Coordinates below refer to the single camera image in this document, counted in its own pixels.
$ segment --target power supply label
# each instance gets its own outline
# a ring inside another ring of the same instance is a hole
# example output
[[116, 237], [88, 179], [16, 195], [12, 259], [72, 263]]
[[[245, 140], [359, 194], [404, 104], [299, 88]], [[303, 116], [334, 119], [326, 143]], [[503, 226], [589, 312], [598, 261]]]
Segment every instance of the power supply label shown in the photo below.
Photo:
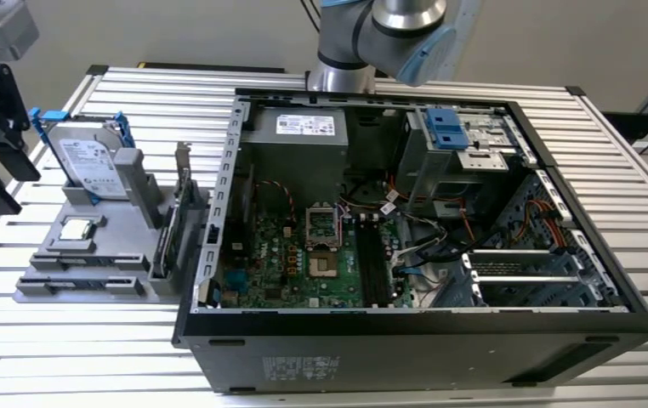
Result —
[[61, 140], [64, 158], [84, 188], [100, 198], [127, 198], [106, 146], [96, 140]]
[[263, 370], [268, 381], [332, 380], [340, 356], [263, 357]]
[[279, 115], [275, 123], [277, 134], [335, 136], [332, 116]]

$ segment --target ram slot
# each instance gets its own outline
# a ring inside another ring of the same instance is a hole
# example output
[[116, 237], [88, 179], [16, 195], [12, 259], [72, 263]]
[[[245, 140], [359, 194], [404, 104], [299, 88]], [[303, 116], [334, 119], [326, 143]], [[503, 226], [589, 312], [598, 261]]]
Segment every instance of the ram slot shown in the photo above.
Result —
[[378, 225], [356, 224], [356, 251], [364, 306], [387, 307], [390, 303], [387, 268]]

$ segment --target slotted aluminum table surface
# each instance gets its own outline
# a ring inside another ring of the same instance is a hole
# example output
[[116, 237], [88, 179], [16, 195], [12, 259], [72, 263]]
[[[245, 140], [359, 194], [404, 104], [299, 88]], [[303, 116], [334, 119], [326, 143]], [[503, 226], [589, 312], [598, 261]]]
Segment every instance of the slotted aluminum table surface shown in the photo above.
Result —
[[[176, 177], [173, 149], [192, 143], [192, 171], [211, 187], [235, 88], [300, 89], [303, 77], [215, 71], [110, 68], [86, 76], [65, 109], [123, 111], [144, 165], [160, 183]], [[585, 97], [565, 88], [436, 82], [407, 88], [380, 80], [382, 94], [517, 101], [648, 301], [648, 167]], [[406, 393], [224, 396], [192, 355], [169, 345], [175, 306], [16, 304], [16, 279], [64, 202], [64, 174], [42, 147], [37, 183], [9, 184], [24, 206], [0, 217], [1, 406], [648, 406], [648, 344], [558, 388]], [[392, 350], [406, 358], [408, 350]]]

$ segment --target gray wall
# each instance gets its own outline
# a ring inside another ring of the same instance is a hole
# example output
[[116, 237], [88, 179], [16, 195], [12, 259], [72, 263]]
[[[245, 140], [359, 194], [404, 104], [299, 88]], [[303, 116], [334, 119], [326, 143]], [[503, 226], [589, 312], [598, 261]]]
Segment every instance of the gray wall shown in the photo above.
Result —
[[[151, 60], [303, 72], [315, 61], [316, 36], [298, 0], [28, 3], [41, 39], [13, 64], [28, 106], [60, 107], [90, 64]], [[648, 93], [648, 1], [485, 0], [455, 80], [579, 85], [601, 109], [636, 109]]]

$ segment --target green circuit board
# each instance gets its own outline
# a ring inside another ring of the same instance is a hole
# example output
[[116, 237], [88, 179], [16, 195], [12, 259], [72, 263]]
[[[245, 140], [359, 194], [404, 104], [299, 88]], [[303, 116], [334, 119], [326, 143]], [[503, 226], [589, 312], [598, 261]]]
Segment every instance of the green circuit board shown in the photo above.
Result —
[[[237, 293], [239, 308], [347, 309], [363, 306], [354, 223], [350, 219], [343, 221], [343, 244], [336, 252], [324, 254], [327, 260], [335, 261], [335, 276], [326, 277], [311, 276], [310, 270], [320, 261], [320, 252], [316, 255], [316, 252], [306, 250], [304, 226], [300, 224], [285, 237], [284, 219], [259, 220], [245, 270], [247, 288]], [[392, 221], [380, 225], [380, 236], [386, 245], [394, 245], [398, 234]], [[403, 285], [404, 293], [408, 293], [407, 283], [403, 282]], [[395, 299], [392, 304], [395, 307], [410, 307], [410, 296]]]

